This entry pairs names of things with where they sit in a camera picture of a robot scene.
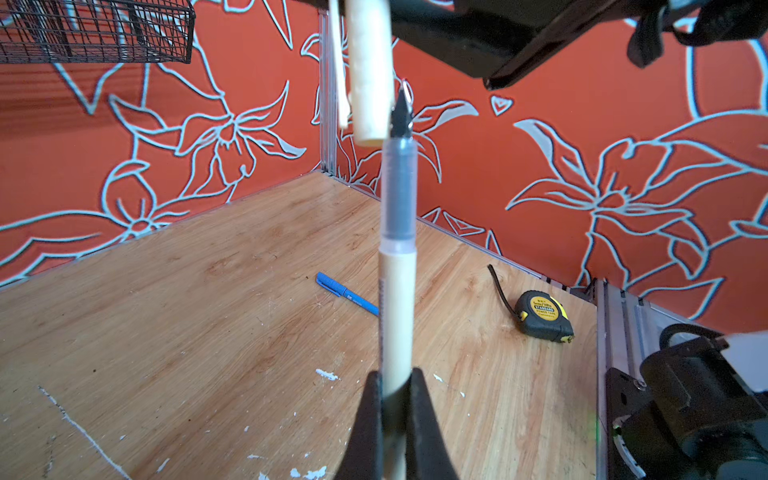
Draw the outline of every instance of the tape measure label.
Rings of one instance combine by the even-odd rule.
[[[554,322],[560,316],[558,308],[552,303],[552,301],[545,299],[543,296],[535,296],[531,299],[531,308],[536,315],[547,320],[548,322]]]

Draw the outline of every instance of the black cable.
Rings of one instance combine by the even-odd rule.
[[[694,325],[692,323],[673,323],[667,328],[661,330],[659,335],[659,349],[666,349],[670,345],[672,337],[678,333],[693,333],[694,335],[702,336],[708,339],[716,339],[723,336],[722,333],[716,330],[708,329],[701,325]]]
[[[502,298],[502,302],[504,302],[504,306],[507,307],[507,310],[512,314],[512,316],[518,316],[517,312],[515,312],[515,309],[512,308],[512,305],[509,304],[507,301],[507,296],[504,294],[504,290],[502,290],[502,285],[498,282],[498,277],[496,276],[496,270],[493,270],[493,265],[488,265],[488,270],[491,271],[491,276],[493,277],[493,283],[496,285],[496,290],[498,291],[498,295]]]

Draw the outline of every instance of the pen cap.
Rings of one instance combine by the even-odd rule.
[[[411,253],[416,250],[416,180],[418,151],[413,138],[393,137],[382,152],[383,253]]]
[[[321,286],[323,286],[323,288],[326,288],[328,290],[332,290],[336,295],[339,295],[344,290],[346,290],[346,287],[344,285],[342,285],[341,283],[335,281],[333,278],[327,276],[323,272],[318,272],[317,273],[316,281]]]

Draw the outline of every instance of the pen barrel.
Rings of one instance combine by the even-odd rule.
[[[362,298],[360,295],[347,290],[344,296],[352,303],[355,303],[356,305],[359,305],[362,308],[368,310],[372,314],[379,316],[379,308],[376,305],[370,303],[368,300]]]
[[[413,351],[416,252],[379,251],[379,371],[385,477],[405,478],[406,405]]]
[[[382,152],[379,245],[379,351],[382,375],[384,471],[405,478],[407,383],[411,376],[416,284],[418,151],[411,138],[392,137]]]
[[[381,245],[385,253],[416,251],[418,150],[412,137],[394,137],[382,152]]]

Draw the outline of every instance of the pen tip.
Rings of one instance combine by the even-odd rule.
[[[390,137],[410,137],[413,129],[412,99],[405,82],[400,86],[395,107],[392,109],[392,128]]]

